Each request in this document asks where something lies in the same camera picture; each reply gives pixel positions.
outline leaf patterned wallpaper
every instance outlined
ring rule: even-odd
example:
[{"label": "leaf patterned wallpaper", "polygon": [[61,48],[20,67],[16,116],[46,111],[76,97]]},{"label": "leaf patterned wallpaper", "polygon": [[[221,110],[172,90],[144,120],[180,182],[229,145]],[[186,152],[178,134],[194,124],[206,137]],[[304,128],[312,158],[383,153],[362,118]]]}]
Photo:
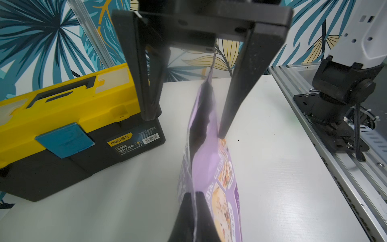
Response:
[{"label": "leaf patterned wallpaper", "polygon": [[[111,23],[113,9],[137,0],[85,0],[113,61],[125,62]],[[294,16],[271,65],[321,61],[340,39],[356,0],[283,0]],[[218,39],[215,78],[232,77],[242,42]],[[203,79],[212,56],[171,48],[167,82]],[[0,1],[0,100],[104,69],[66,0]]]}]

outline yellow toolbox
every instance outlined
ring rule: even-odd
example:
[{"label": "yellow toolbox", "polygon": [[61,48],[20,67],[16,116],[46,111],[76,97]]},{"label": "yellow toolbox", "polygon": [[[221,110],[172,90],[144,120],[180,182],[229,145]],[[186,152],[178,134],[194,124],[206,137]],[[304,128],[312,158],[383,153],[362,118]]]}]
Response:
[{"label": "yellow toolbox", "polygon": [[0,191],[38,201],[164,142],[111,67],[0,102]]}]

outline white tabletop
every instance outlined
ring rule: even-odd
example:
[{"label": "white tabletop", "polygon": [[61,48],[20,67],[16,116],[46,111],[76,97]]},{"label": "white tabletop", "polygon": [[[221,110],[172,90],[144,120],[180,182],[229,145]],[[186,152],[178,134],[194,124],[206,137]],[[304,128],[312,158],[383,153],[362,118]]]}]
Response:
[{"label": "white tabletop", "polygon": [[[18,202],[0,241],[167,241],[188,119],[202,81],[164,83],[165,144],[46,199]],[[219,119],[229,79],[214,79]],[[271,75],[262,76],[227,134],[249,241],[368,241]]]}]

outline food package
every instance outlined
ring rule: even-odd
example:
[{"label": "food package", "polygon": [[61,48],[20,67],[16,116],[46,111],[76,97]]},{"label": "food package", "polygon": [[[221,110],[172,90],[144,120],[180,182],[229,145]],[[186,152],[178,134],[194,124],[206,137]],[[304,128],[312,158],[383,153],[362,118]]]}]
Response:
[{"label": "food package", "polygon": [[212,69],[200,86],[178,182],[180,210],[170,242],[242,241],[239,195],[225,139],[218,138]]}]

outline metal bolt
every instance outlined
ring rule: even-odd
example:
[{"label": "metal bolt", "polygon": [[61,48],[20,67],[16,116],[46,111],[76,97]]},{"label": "metal bolt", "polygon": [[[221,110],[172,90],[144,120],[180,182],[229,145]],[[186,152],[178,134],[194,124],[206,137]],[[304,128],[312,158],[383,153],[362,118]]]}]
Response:
[{"label": "metal bolt", "polygon": [[351,143],[349,143],[349,142],[347,142],[345,146],[346,146],[347,148],[349,148],[349,149],[352,149],[352,148],[353,148],[353,144],[351,144]]}]

